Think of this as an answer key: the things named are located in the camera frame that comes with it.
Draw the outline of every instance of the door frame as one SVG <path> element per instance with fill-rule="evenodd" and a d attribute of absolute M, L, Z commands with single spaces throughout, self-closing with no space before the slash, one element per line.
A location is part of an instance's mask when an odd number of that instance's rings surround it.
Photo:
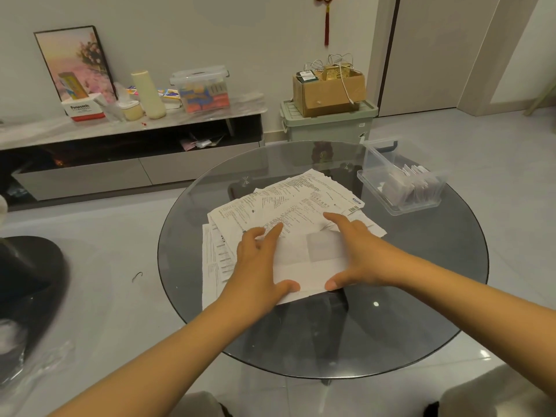
<path fill-rule="evenodd" d="M 473 116 L 525 109 L 532 100 L 491 103 L 538 0 L 499 0 L 457 108 Z M 380 108 L 399 0 L 379 0 L 367 74 L 367 98 Z M 556 104 L 556 98 L 546 105 Z"/>

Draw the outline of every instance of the white wall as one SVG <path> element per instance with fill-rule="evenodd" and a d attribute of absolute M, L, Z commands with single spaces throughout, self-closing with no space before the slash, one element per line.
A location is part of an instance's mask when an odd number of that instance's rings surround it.
<path fill-rule="evenodd" d="M 314 0 L 2 0 L 0 118 L 63 111 L 33 32 L 95 25 L 116 81 L 147 69 L 159 87 L 172 72 L 225 64 L 230 93 L 266 95 L 266 132 L 281 129 L 279 103 L 305 62 L 351 52 L 366 74 L 378 0 L 334 0 L 330 47 L 325 7 Z"/>
<path fill-rule="evenodd" d="M 556 0 L 539 0 L 491 103 L 534 99 L 556 78 Z"/>

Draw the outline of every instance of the hand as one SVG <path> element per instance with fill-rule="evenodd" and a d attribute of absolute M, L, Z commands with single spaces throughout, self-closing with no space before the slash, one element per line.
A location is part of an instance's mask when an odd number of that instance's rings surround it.
<path fill-rule="evenodd" d="M 237 312 L 250 323 L 270 312 L 286 294 L 301 289 L 291 280 L 274 284 L 274 252 L 283 226 L 276 225 L 262 241 L 255 238 L 265 233 L 264 228 L 244 233 L 237 245 L 236 267 L 218 299 L 228 303 L 230 312 Z"/>
<path fill-rule="evenodd" d="M 418 260 L 371 234 L 359 220 L 350 222 L 337 213 L 325 212 L 323 215 L 338 225 L 349 255 L 349 267 L 326 281 L 324 287 L 328 291 L 358 282 L 397 285 L 411 264 Z"/>

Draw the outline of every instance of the glass table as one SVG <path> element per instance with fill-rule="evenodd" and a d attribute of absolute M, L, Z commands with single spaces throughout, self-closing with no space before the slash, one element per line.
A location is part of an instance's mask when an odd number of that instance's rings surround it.
<path fill-rule="evenodd" d="M 162 284 L 182 319 L 189 322 L 202 310 L 201 229 L 207 213 L 310 168 L 359 196 L 389 243 L 486 283 L 487 245 L 463 199 L 447 186 L 440 206 L 391 216 L 356 176 L 364 154 L 363 146 L 344 142 L 282 143 L 227 160 L 191 184 L 170 210 L 158 242 Z M 359 378 L 413 364 L 458 332 L 397 288 L 355 285 L 275 307 L 224 352 L 295 378 Z"/>

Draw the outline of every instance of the floor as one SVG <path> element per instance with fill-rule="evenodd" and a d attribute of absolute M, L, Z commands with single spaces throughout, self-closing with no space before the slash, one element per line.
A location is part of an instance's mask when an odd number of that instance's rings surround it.
<path fill-rule="evenodd" d="M 455 109 L 377 119 L 372 138 L 412 136 L 453 170 L 490 253 L 489 283 L 556 308 L 556 109 L 475 118 Z M 65 341 L 74 355 L 39 379 L 19 416 L 42 416 L 182 326 L 162 289 L 158 235 L 181 189 L 11 213 L 0 236 L 57 243 L 72 282 L 41 354 Z M 447 388 L 501 363 L 465 334 L 425 360 L 373 378 L 318 381 L 269 374 L 220 355 L 191 391 L 236 416 L 419 416 Z"/>

